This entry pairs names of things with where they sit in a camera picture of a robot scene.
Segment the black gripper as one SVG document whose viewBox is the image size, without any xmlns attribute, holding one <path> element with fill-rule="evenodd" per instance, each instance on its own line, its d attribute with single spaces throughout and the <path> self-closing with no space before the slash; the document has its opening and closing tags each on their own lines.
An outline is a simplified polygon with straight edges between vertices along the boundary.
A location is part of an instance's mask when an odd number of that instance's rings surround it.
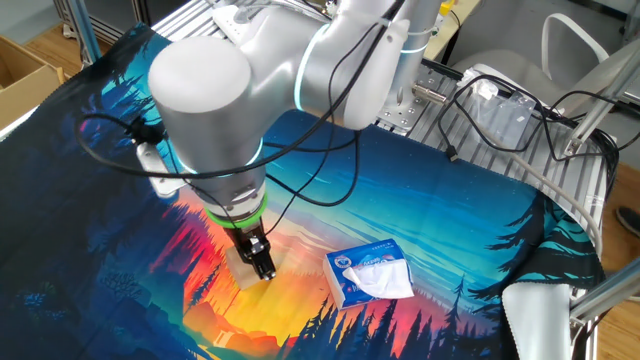
<svg viewBox="0 0 640 360">
<path fill-rule="evenodd" d="M 230 230 L 230 237 L 240 256 L 243 274 L 256 274 L 269 281 L 276 276 L 276 267 L 270 255 L 271 245 L 266 238 L 262 220 L 242 228 Z"/>
</svg>

